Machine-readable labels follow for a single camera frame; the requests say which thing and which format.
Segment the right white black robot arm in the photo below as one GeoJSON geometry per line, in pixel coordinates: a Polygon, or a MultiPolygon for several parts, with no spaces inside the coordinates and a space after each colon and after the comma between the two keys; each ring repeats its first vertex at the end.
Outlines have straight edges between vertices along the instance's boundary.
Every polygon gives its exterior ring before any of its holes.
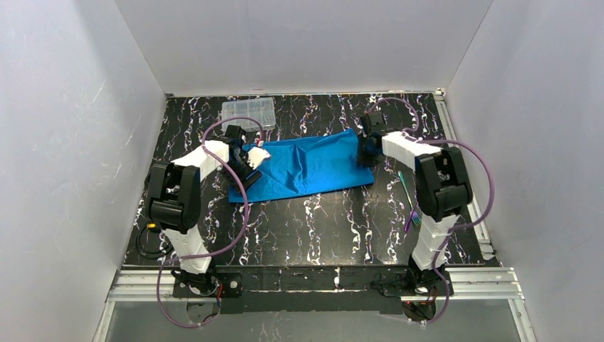
{"type": "Polygon", "coordinates": [[[415,198],[421,227],[412,261],[420,271],[443,265],[444,242],[452,234],[461,211],[473,199],[461,151],[437,147],[406,132],[390,130],[379,112],[361,116],[357,164],[372,167],[390,157],[410,168],[415,176],[415,198]]]}

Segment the blue cloth napkin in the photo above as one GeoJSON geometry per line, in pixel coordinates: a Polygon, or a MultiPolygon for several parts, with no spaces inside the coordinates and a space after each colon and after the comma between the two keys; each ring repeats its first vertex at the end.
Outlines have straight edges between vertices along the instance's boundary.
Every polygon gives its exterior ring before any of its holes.
{"type": "Polygon", "coordinates": [[[247,191],[248,202],[284,200],[374,183],[369,167],[356,162],[358,136],[351,129],[315,137],[269,141],[271,157],[247,191]]]}

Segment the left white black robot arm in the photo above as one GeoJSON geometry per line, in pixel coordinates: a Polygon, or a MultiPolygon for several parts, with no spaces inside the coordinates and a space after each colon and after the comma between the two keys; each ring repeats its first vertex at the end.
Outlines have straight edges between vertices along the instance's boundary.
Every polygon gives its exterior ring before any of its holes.
{"type": "Polygon", "coordinates": [[[240,191],[261,177],[260,166],[271,158],[258,142],[245,147],[245,130],[229,125],[223,136],[204,140],[191,153],[150,169],[146,216],[172,244],[179,267],[189,274],[204,274],[214,253],[208,252],[197,223],[201,214],[201,182],[222,169],[240,191]]]}

